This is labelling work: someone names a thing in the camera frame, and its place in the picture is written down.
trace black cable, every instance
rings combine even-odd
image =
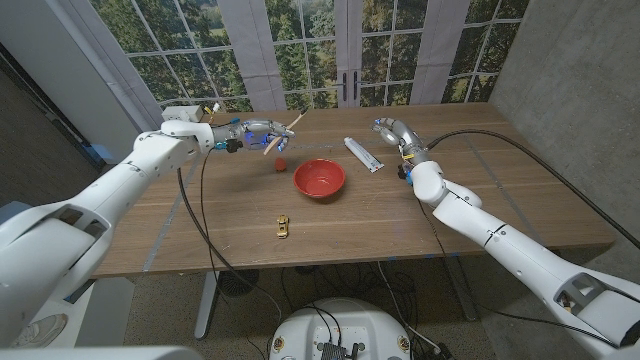
[[[289,298],[289,294],[287,294],[287,288],[284,286],[284,269],[286,268],[282,268],[282,271],[280,272],[280,284],[282,285],[282,292],[284,293],[284,297],[287,299],[287,304],[289,304],[289,310],[293,312],[293,303]]]
[[[324,319],[324,316],[322,316],[322,314],[320,313],[320,310],[318,310],[318,308],[316,307],[316,304],[313,301],[311,302],[311,305],[313,305],[313,307],[316,309],[316,312],[318,313],[318,315],[320,315],[320,318],[322,319],[322,321],[324,321],[324,324],[327,325],[327,331],[329,332],[329,344],[333,344],[333,336],[331,336],[331,328],[329,327],[329,323],[327,322],[327,320]]]
[[[440,250],[442,251],[442,255],[446,258],[447,257],[447,253],[444,251],[444,247],[442,246],[442,242],[440,242],[440,238],[438,237],[438,232],[436,230],[436,227],[433,225],[433,222],[431,221],[429,216],[427,216],[427,213],[424,211],[424,207],[422,207],[422,202],[420,200],[418,200],[418,204],[420,204],[420,210],[422,210],[422,214],[424,215],[425,219],[427,219],[427,221],[429,222],[429,225],[431,225],[431,230],[433,231],[433,235],[435,236],[436,240],[438,241],[438,245],[440,246]],[[463,289],[463,293],[469,298],[469,300],[471,300],[472,303],[474,303],[476,306],[481,307],[481,308],[483,308],[483,309],[485,309],[487,311],[496,313],[498,315],[510,317],[510,318],[513,318],[513,319],[531,321],[531,322],[537,322],[537,323],[542,323],[542,324],[549,324],[549,325],[554,325],[554,326],[558,326],[558,327],[563,327],[565,329],[577,331],[577,332],[585,334],[587,336],[591,336],[592,338],[600,340],[603,343],[611,346],[614,349],[619,349],[620,348],[618,345],[614,344],[613,342],[611,342],[610,340],[608,340],[608,339],[606,339],[604,337],[601,337],[601,336],[596,335],[596,334],[594,334],[592,332],[589,332],[589,331],[586,331],[586,330],[583,330],[583,329],[580,329],[580,328],[577,328],[577,327],[574,327],[574,326],[571,326],[571,325],[566,325],[566,324],[558,323],[558,322],[555,322],[555,321],[544,320],[544,319],[536,319],[536,318],[530,318],[530,317],[525,317],[525,316],[508,314],[508,313],[504,313],[502,311],[495,310],[495,309],[492,309],[490,307],[484,306],[484,305],[478,303],[473,298],[473,296],[471,295],[471,293],[469,293],[469,291],[465,288],[465,286],[460,284],[460,282],[455,277],[453,277],[453,274],[451,274],[451,279],[458,284],[458,288]]]
[[[278,325],[280,325],[281,321],[282,321],[282,310],[280,309],[280,305],[278,305],[278,303],[275,301],[275,299],[273,298],[273,296],[271,296],[271,294],[269,294],[266,290],[264,290],[263,288],[261,288],[260,286],[251,283],[249,280],[245,279],[244,276],[242,276],[240,273],[238,273],[238,271],[231,266],[231,264],[227,261],[227,259],[225,259],[222,254],[220,254],[220,252],[218,251],[218,249],[216,249],[215,246],[213,246],[213,244],[211,243],[211,240],[209,239],[209,237],[207,236],[206,232],[202,229],[202,226],[200,225],[200,222],[198,221],[198,218],[196,218],[196,215],[193,212],[193,209],[191,208],[191,204],[189,203],[189,199],[187,198],[187,194],[186,191],[184,189],[184,183],[182,181],[182,172],[180,171],[180,168],[178,168],[178,185],[180,187],[180,193],[182,194],[182,199],[184,200],[184,205],[187,208],[187,212],[189,213],[189,216],[191,217],[191,220],[193,220],[193,223],[196,225],[196,228],[198,229],[198,231],[200,232],[200,235],[202,235],[202,238],[204,239],[204,241],[207,243],[207,245],[209,246],[209,249],[213,251],[213,253],[216,255],[216,257],[227,267],[227,269],[229,271],[231,271],[231,273],[233,275],[235,275],[240,281],[242,281],[243,283],[247,284],[249,287],[251,288],[255,288],[260,290],[260,292],[262,292],[263,294],[265,294],[265,296],[267,296],[271,302],[273,302],[273,304],[276,306],[276,308],[278,309]]]
[[[316,310],[322,311],[323,313],[329,315],[333,319],[333,321],[336,323],[336,326],[338,327],[338,346],[342,345],[342,331],[340,330],[340,324],[338,324],[338,320],[336,320],[336,318],[330,312],[328,312],[326,310],[323,310],[323,309],[320,309],[319,307],[317,307],[315,305],[313,305],[313,306],[307,305],[307,306],[303,306],[302,308],[303,309],[316,309]]]
[[[493,131],[477,130],[477,129],[465,129],[465,130],[452,131],[450,133],[447,133],[447,134],[444,134],[442,136],[439,136],[435,140],[433,140],[430,143],[428,143],[426,148],[427,148],[427,150],[431,150],[434,147],[436,147],[436,145],[438,145],[440,143],[440,141],[442,141],[442,140],[444,140],[444,139],[446,139],[448,137],[451,137],[451,136],[454,136],[454,135],[461,135],[461,134],[482,134],[482,135],[493,136],[493,137],[496,137],[496,138],[498,138],[500,140],[506,141],[509,144],[511,144],[511,145],[515,146],[516,148],[520,149],[522,152],[524,152],[525,154],[529,155],[529,157],[531,157],[538,164],[540,164],[543,168],[545,168],[548,172],[550,172],[551,175],[555,176],[556,179],[560,180],[561,183],[563,183],[566,187],[568,187],[569,190],[571,190],[574,194],[576,194],[582,201],[585,202],[585,204],[589,205],[589,207],[591,209],[593,209],[593,211],[595,211],[606,222],[608,222],[611,226],[613,226],[616,230],[618,230],[625,238],[627,238],[627,240],[631,241],[631,243],[633,245],[635,245],[635,247],[640,249],[640,241],[638,241],[638,239],[636,239],[625,228],[623,228],[620,224],[618,224],[615,220],[613,220],[609,215],[607,215],[607,213],[605,213],[602,209],[600,209],[598,207],[598,205],[594,204],[593,201],[591,201],[585,194],[583,194],[580,190],[578,190],[575,186],[573,186],[573,184],[571,184],[567,179],[565,179],[562,175],[560,175],[560,173],[555,171],[549,164],[547,164],[544,160],[540,159],[531,150],[527,149],[526,147],[524,147],[523,145],[521,145],[520,143],[518,143],[515,140],[512,140],[512,139],[510,139],[510,138],[508,138],[508,137],[506,137],[506,136],[504,136],[502,134],[499,134],[499,133],[496,133],[496,132],[493,132]]]
[[[211,154],[212,150],[214,149],[210,149],[207,155],[205,156],[204,161],[202,162],[202,171],[200,172],[200,211],[202,212],[202,224],[204,225],[207,238],[209,238],[209,227],[207,226],[207,216],[206,216],[206,213],[204,212],[204,180],[203,179],[204,179],[204,169],[205,169],[205,166],[207,165],[207,159],[209,158],[209,155]],[[216,279],[216,289],[218,293],[222,296],[222,300],[224,301],[224,303],[229,308],[229,312],[231,312],[233,321],[236,322],[236,324],[238,324],[237,317],[233,312],[233,310],[231,309],[231,304],[229,304],[229,301],[227,300],[226,295],[220,289],[220,282],[218,281],[218,275],[216,274],[215,265],[213,264],[213,255],[211,253],[211,248],[208,248],[208,250],[209,250],[209,260],[211,261],[211,269],[213,270],[213,277]],[[266,360],[266,357],[262,352],[262,350],[260,350],[260,348],[253,341],[249,339],[249,335],[245,334],[245,339],[249,342],[249,344],[251,344],[251,346],[253,346],[254,348],[256,348],[256,350],[258,350],[258,352],[262,356],[262,359]]]

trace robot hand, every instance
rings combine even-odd
[[[375,120],[371,130],[379,133],[387,144],[397,145],[402,158],[412,165],[430,160],[418,134],[402,121],[380,118]]]
[[[266,134],[266,141],[271,141],[276,137],[282,137],[278,148],[282,151],[287,146],[289,137],[294,137],[295,133],[279,122],[268,119],[249,119],[243,123],[212,127],[213,138],[216,141],[217,149],[227,149],[228,152],[236,152],[243,147],[242,141],[245,134],[254,133],[258,137]]]

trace table leg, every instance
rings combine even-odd
[[[209,332],[209,325],[213,317],[216,295],[216,276],[220,276],[220,272],[209,271],[204,279],[204,287],[202,288],[202,298],[200,299],[200,309],[198,310],[198,318],[196,319],[195,337],[196,340],[203,340]]]
[[[443,261],[447,271],[449,272],[449,281],[451,281],[453,288],[456,290],[458,302],[460,302],[464,316],[468,321],[478,320],[478,313],[476,312],[475,305],[467,296],[467,294],[471,294],[471,290],[467,285],[467,277],[462,270],[460,258],[457,256],[448,256],[445,257]]]

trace power cord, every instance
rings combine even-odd
[[[635,247],[640,249],[640,241],[638,241],[638,239],[636,239],[633,235],[631,235],[631,233],[629,233],[625,228],[623,228],[620,224],[618,224],[615,220],[613,220],[607,213],[605,213],[602,209],[600,209],[598,205],[594,204],[593,201],[591,201],[585,194],[583,194],[580,190],[578,190],[575,186],[573,186],[573,184],[571,184],[567,179],[565,179],[562,175],[560,175],[560,173],[555,171],[549,164],[547,164],[544,160],[540,159],[531,150],[527,149],[522,144],[518,143],[513,139],[510,139],[502,134],[489,131],[489,130],[465,129],[465,130],[452,131],[450,133],[439,136],[433,141],[431,141],[430,143],[428,143],[426,148],[427,150],[431,150],[434,147],[436,147],[436,145],[438,145],[442,140],[451,136],[462,135],[462,134],[482,134],[482,135],[493,136],[495,138],[498,138],[502,141],[508,142],[509,144],[515,146],[520,151],[524,152],[530,158],[535,160],[543,168],[545,168],[549,173],[551,173],[551,175],[555,176],[556,179],[560,180],[562,184],[568,187],[569,190],[571,190],[574,194],[576,194],[582,201],[585,202],[585,204],[589,205],[589,207],[593,209],[593,211],[595,211],[606,222],[608,222],[611,226],[613,226],[616,230],[618,230],[625,238],[627,238],[627,240],[631,241],[631,243],[635,245]]]
[[[260,292],[262,292],[265,296],[267,296],[269,298],[269,300],[271,300],[271,302],[274,304],[274,306],[278,309],[278,325],[280,325],[280,323],[282,322],[282,310],[280,309],[280,306],[278,305],[278,303],[275,301],[275,299],[273,298],[273,296],[271,296],[271,294],[269,294],[266,290],[264,290],[263,288],[261,288],[260,286],[251,283],[249,280],[245,279],[244,276],[242,276],[240,273],[238,273],[238,271],[227,261],[227,259],[225,259],[222,254],[220,254],[220,252],[218,251],[218,249],[216,249],[216,247],[211,243],[211,240],[209,239],[209,237],[207,236],[206,232],[202,229],[202,226],[200,225],[200,222],[198,221],[198,219],[196,218],[193,209],[191,208],[191,204],[189,203],[189,199],[187,198],[187,194],[184,190],[184,183],[182,181],[182,173],[180,171],[180,168],[178,168],[178,185],[180,187],[180,193],[182,194],[182,199],[184,200],[184,205],[187,208],[187,212],[189,213],[189,216],[191,217],[191,220],[193,220],[193,223],[196,225],[196,228],[198,229],[198,231],[200,232],[200,235],[202,235],[202,238],[204,239],[204,241],[207,243],[207,245],[209,246],[209,249],[211,251],[213,251],[213,253],[216,255],[216,257],[227,267],[227,269],[229,271],[231,271],[231,273],[233,275],[235,275],[240,281],[242,281],[243,283],[247,284],[249,287],[251,288],[255,288],[260,290]]]
[[[404,323],[404,326],[407,329],[411,330],[411,332],[416,334],[419,338],[421,338],[422,340],[424,340],[427,343],[431,344],[431,346],[433,346],[434,354],[436,354],[436,355],[440,354],[440,352],[442,350],[440,349],[438,344],[436,344],[435,342],[431,341],[426,336],[420,334],[416,329],[411,327],[411,325],[409,325],[409,323],[402,317],[402,313],[400,312],[400,307],[398,307],[398,302],[396,301],[396,296],[393,294],[393,291],[391,290],[391,286],[389,286],[389,282],[387,281],[387,277],[384,275],[384,271],[382,271],[382,265],[380,265],[380,261],[378,261],[378,269],[380,270],[380,275],[382,275],[382,278],[384,279],[384,283],[387,285],[387,289],[389,289],[389,293],[391,294],[391,299],[393,299],[393,304],[396,306],[396,310],[398,310],[398,316],[400,317],[400,320],[402,320],[402,322]]]
[[[333,316],[333,314],[331,314],[330,312],[328,312],[328,311],[326,311],[324,309],[321,309],[321,308],[319,308],[319,307],[317,307],[315,305],[313,305],[313,306],[307,305],[307,306],[303,306],[302,308],[303,309],[315,309],[316,311],[318,311],[318,314],[319,314],[320,311],[322,311],[323,313],[329,315],[329,317],[331,317],[333,319],[333,322],[335,322],[336,326],[338,327],[338,346],[342,345],[342,331],[340,331],[340,324],[338,324],[338,320],[336,320],[336,318]]]
[[[195,216],[193,209],[191,208],[191,204],[189,203],[189,199],[187,198],[187,194],[186,191],[184,189],[184,183],[182,180],[182,172],[181,169],[178,168],[177,173],[178,173],[178,185],[180,187],[180,193],[182,195],[182,199],[184,200],[185,206],[187,208],[187,211],[189,213],[189,216],[191,217],[191,220],[193,220],[194,224],[196,225],[196,228],[198,228],[198,231],[200,232],[200,235],[202,235],[202,238],[204,239],[204,241],[207,243],[208,245],[208,250],[209,250],[209,260],[211,261],[211,269],[213,270],[213,274],[214,277],[216,279],[216,287],[219,289],[219,282],[218,282],[218,276],[215,273],[215,265],[213,263],[213,255],[212,252],[215,253],[216,257],[227,267],[227,269],[229,271],[231,271],[232,274],[234,274],[240,281],[244,282],[245,284],[249,285],[251,288],[256,288],[259,291],[261,291],[263,294],[265,294],[269,300],[271,300],[271,302],[275,305],[276,309],[278,310],[278,325],[280,325],[280,323],[282,322],[282,310],[280,309],[280,306],[278,305],[278,303],[274,300],[273,296],[271,296],[271,294],[269,294],[266,290],[262,289],[260,286],[255,285],[253,283],[251,283],[250,281],[248,281],[246,278],[244,278],[241,274],[239,274],[234,268],[233,266],[231,266],[231,264],[229,264],[229,262],[222,256],[222,254],[220,254],[220,252],[218,252],[218,250],[215,248],[215,246],[213,245],[213,243],[210,240],[209,237],[209,228],[207,226],[207,217],[205,215],[205,211],[204,211],[204,170],[207,164],[207,159],[209,159],[209,155],[211,154],[211,151],[213,151],[214,149],[210,149],[209,152],[207,153],[207,155],[204,158],[204,161],[202,163],[202,171],[200,173],[200,210],[202,212],[202,222],[204,224],[205,227],[205,231],[203,231],[202,227],[200,226],[200,223],[197,219],[197,217]],[[224,302],[227,304],[227,306],[229,307],[230,311],[231,311],[231,307],[229,302],[226,299],[226,296],[222,293],[222,291],[220,291],[220,293],[222,294],[222,298],[224,300]],[[260,353],[260,355],[262,356],[263,359],[266,359],[265,355],[262,353],[262,351],[260,350],[260,348],[258,346],[256,346],[256,344],[254,344],[248,336],[245,336],[245,338],[247,339],[247,341],[256,348],[256,350]]]
[[[440,246],[440,250],[442,251],[442,255],[446,258],[446,257],[447,257],[447,253],[444,251],[444,247],[442,246],[442,242],[440,242],[440,238],[438,237],[438,231],[436,230],[435,225],[433,225],[433,222],[431,221],[431,219],[429,218],[429,216],[427,216],[427,213],[424,211],[424,207],[422,206],[422,202],[421,202],[420,200],[418,200],[418,204],[420,205],[420,210],[422,210],[422,214],[424,215],[425,219],[427,219],[427,221],[429,222],[429,225],[431,225],[431,230],[433,231],[433,235],[435,236],[436,241],[438,241],[438,245]],[[471,293],[467,290],[467,288],[466,288],[465,286],[463,286],[463,285],[458,281],[458,279],[456,279],[456,278],[453,276],[453,274],[451,274],[451,279],[452,279],[453,281],[455,281],[455,282],[456,282],[456,284],[458,284],[458,287],[459,287],[460,289],[463,289],[463,293],[465,294],[465,296],[467,296],[467,297],[469,298],[469,300],[471,300],[471,302],[472,302],[472,303],[474,303],[476,306],[478,306],[478,307],[480,307],[480,308],[482,308],[482,309],[485,309],[485,310],[487,310],[487,311],[490,311],[490,312],[496,313],[496,314],[498,314],[498,315],[502,315],[502,316],[510,317],[510,318],[513,318],[513,319],[524,320],[524,321],[531,321],[531,322],[537,322],[537,323],[542,323],[542,324],[549,324],[549,325],[554,325],[554,326],[562,327],[562,328],[565,328],[565,329],[569,329],[569,330],[577,331],[577,332],[579,332],[579,333],[582,333],[582,334],[585,334],[585,335],[591,336],[591,337],[592,337],[592,338],[594,338],[594,339],[600,340],[600,341],[602,341],[603,343],[605,343],[605,344],[607,344],[607,345],[611,346],[611,347],[612,347],[612,348],[614,348],[614,349],[619,349],[619,346],[618,346],[618,345],[616,345],[616,344],[614,344],[614,343],[613,343],[613,342],[611,342],[610,340],[605,339],[604,337],[601,337],[601,336],[596,335],[596,334],[594,334],[594,333],[591,333],[591,332],[589,332],[589,331],[586,331],[586,330],[583,330],[583,329],[580,329],[580,328],[577,328],[577,327],[571,326],[571,325],[566,325],[566,324],[558,323],[558,322],[555,322],[555,321],[544,320],[544,319],[536,319],[536,318],[530,318],[530,317],[525,317],[525,316],[519,316],[519,315],[508,314],[508,313],[505,313],[505,312],[502,312],[502,311],[499,311],[499,310],[492,309],[492,308],[490,308],[490,307],[488,307],[488,306],[484,306],[483,304],[480,304],[479,302],[477,302],[477,301],[473,298],[473,296],[472,296],[472,295],[471,295]]]

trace red bowl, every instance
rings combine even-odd
[[[313,198],[334,194],[344,185],[344,169],[337,162],[325,159],[309,160],[293,174],[298,190]]]

